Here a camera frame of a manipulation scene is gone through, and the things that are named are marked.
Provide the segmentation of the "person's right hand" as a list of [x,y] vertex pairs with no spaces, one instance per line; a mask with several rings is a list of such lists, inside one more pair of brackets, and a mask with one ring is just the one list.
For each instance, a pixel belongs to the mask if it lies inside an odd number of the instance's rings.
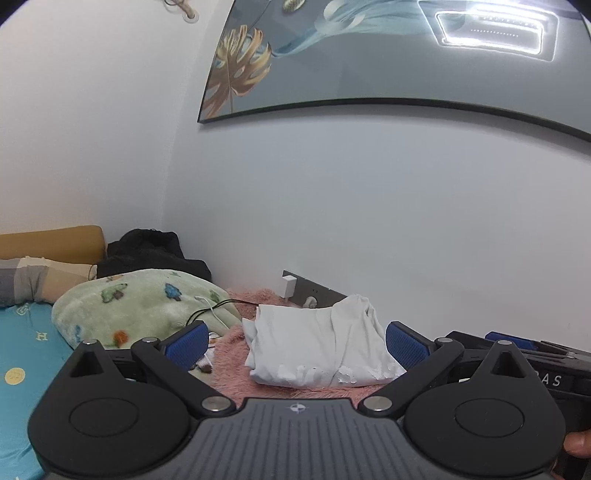
[[571,432],[564,440],[564,450],[571,456],[591,458],[591,430]]

